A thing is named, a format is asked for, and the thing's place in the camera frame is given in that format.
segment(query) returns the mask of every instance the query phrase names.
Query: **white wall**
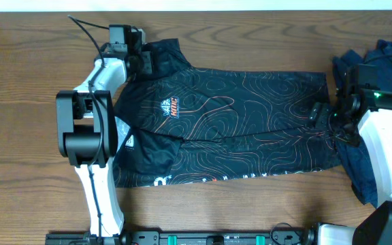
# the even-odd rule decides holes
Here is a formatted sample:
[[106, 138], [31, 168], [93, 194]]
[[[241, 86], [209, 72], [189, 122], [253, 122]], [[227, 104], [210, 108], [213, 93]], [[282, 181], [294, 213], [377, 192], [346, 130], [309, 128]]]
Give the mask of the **white wall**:
[[392, 10], [392, 0], [0, 0], [0, 12]]

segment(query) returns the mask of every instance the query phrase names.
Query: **wire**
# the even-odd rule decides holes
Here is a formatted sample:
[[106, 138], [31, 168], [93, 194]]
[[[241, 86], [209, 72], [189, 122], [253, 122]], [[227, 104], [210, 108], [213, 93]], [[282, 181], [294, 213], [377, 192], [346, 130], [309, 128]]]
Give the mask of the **wire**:
[[110, 30], [110, 28], [108, 28], [108, 27], [100, 26], [100, 25], [98, 25], [98, 24], [92, 24], [92, 23], [89, 23], [89, 22], [86, 22], [86, 21], [83, 21], [83, 20], [78, 20], [77, 18], [74, 18], [74, 17], [72, 17], [71, 19], [74, 19], [74, 20], [78, 21], [79, 23], [82, 23], [82, 24], [85, 24], [85, 25], [89, 25], [89, 26], [91, 26], [91, 27], [97, 27], [97, 28], [101, 28], [101, 29]]
[[86, 33], [86, 35], [88, 35], [88, 38], [90, 38], [90, 40], [93, 42], [93, 44], [95, 45], [96, 49], [98, 50], [99, 56], [101, 57], [101, 61], [102, 61], [101, 66], [105, 67], [105, 62], [104, 62], [104, 59], [103, 59], [103, 55], [102, 55], [101, 49], [99, 48], [98, 43], [93, 39], [92, 35], [90, 35], [90, 33], [80, 24], [79, 20], [75, 19], [71, 15], [68, 15], [67, 17], [69, 19], [71, 19], [72, 21], [74, 21], [75, 24], [78, 25]]
[[102, 44], [102, 46], [101, 46], [101, 48], [100, 48], [100, 50], [101, 50], [101, 52], [104, 52], [105, 51], [105, 49], [108, 47], [108, 45], [110, 45], [110, 43], [104, 43], [104, 44]]
[[331, 117], [332, 117], [332, 115], [333, 115], [334, 113], [330, 113], [329, 114], [329, 116], [327, 117], [327, 126], [329, 127], [329, 131], [331, 132], [331, 133], [333, 133], [333, 129], [332, 129], [332, 126], [331, 126]]
[[[288, 227], [290, 227], [290, 228], [293, 228], [290, 224], [285, 223], [285, 222], [278, 223], [278, 224], [276, 224], [276, 225], [272, 228], [272, 230], [270, 231], [270, 239], [272, 239], [272, 241], [273, 241], [275, 244], [277, 244], [277, 245], [281, 245], [281, 244], [273, 238], [273, 231], [274, 231], [275, 228], [277, 228], [277, 226], [279, 226], [279, 225], [286, 225], [286, 226], [288, 226]], [[293, 231], [293, 232], [296, 233], [296, 235], [297, 235], [298, 237], [301, 238], [301, 235], [297, 234], [296, 231]]]
[[75, 22], [75, 24], [77, 24], [88, 35], [90, 40], [95, 45], [95, 47], [99, 53], [99, 56], [101, 57], [101, 61], [102, 61], [101, 67], [96, 71], [95, 75], [93, 75], [92, 79], [90, 81], [88, 81], [88, 93], [89, 93], [90, 97], [92, 98], [93, 105], [96, 108], [96, 112], [97, 112], [98, 118], [99, 118], [99, 130], [100, 130], [99, 134], [100, 134], [100, 136], [99, 136], [99, 145], [98, 145], [97, 151], [96, 151], [94, 157], [92, 158], [92, 160], [87, 164], [88, 176], [91, 181], [93, 199], [95, 201], [95, 206], [96, 206], [96, 211], [97, 211], [97, 216], [98, 216], [98, 223], [99, 223], [98, 224], [98, 239], [97, 239], [97, 241], [98, 241], [98, 244], [102, 244], [102, 220], [101, 220], [102, 213], [101, 213], [101, 210], [99, 209], [99, 202], [98, 202], [96, 189], [95, 189], [95, 181], [93, 180], [94, 173], [93, 173], [93, 166], [92, 165], [97, 161], [99, 155], [101, 154], [102, 148], [103, 148], [104, 126], [103, 126], [103, 117], [102, 117], [101, 108], [99, 107], [98, 99], [96, 98], [96, 96], [93, 92], [93, 84], [94, 84], [97, 76], [103, 70], [103, 68], [105, 68], [105, 61], [103, 59], [103, 55], [102, 55], [101, 49], [98, 46], [98, 43], [93, 39], [92, 35], [90, 35], [90, 33], [80, 24], [80, 22], [82, 22], [82, 21], [79, 21], [70, 15], [68, 15], [67, 17], [70, 18], [71, 20], [73, 20]]
[[377, 61], [378, 59], [384, 59], [384, 58], [392, 58], [392, 54], [384, 54], [384, 55], [380, 55], [380, 56], [376, 56], [376, 57], [370, 58], [369, 60], [364, 61], [364, 64], [368, 64], [368, 63], [370, 63], [372, 61]]

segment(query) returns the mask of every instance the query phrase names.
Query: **white plastic casing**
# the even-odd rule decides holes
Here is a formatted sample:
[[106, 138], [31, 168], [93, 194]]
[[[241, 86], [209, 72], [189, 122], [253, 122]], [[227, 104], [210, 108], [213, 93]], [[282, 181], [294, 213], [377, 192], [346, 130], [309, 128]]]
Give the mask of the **white plastic casing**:
[[355, 228], [324, 224], [318, 228], [318, 245], [352, 245]]
[[[125, 83], [127, 80], [127, 69], [125, 67], [125, 63], [117, 58], [105, 58], [105, 67], [96, 77], [92, 91], [110, 91], [110, 94], [113, 98], [114, 93], [116, 93], [117, 89]], [[74, 88], [75, 91], [79, 93], [88, 93], [88, 83], [92, 80], [93, 76], [97, 73], [97, 71], [101, 68], [102, 61], [100, 59], [95, 61], [95, 68], [93, 68], [92, 72], [86, 80], [81, 83], [78, 87]], [[92, 118], [93, 113], [85, 113], [84, 118]]]
[[358, 124], [372, 162], [378, 206], [392, 201], [392, 110], [367, 111]]

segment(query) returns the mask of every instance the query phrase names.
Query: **shirt logo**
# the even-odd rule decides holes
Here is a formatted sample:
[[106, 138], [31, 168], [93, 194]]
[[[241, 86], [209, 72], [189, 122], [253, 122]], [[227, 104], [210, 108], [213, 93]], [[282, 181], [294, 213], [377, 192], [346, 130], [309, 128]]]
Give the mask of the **shirt logo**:
[[129, 137], [125, 146], [134, 147], [134, 135], [131, 135], [131, 137]]
[[161, 109], [164, 111], [164, 116], [172, 118], [180, 117], [180, 98], [172, 96], [170, 99], [165, 99], [161, 102]]

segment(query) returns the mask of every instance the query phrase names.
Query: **topographic pattern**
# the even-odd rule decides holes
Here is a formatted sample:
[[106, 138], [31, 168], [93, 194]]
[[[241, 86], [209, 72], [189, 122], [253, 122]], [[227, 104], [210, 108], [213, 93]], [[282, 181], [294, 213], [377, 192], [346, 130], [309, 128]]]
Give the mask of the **topographic pattern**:
[[[154, 82], [128, 84], [123, 116], [131, 126], [184, 139], [168, 176], [127, 172], [118, 186], [254, 178], [339, 164], [328, 133], [305, 127], [316, 101], [327, 101], [324, 74], [187, 68]], [[179, 98], [179, 117], [161, 102]]]

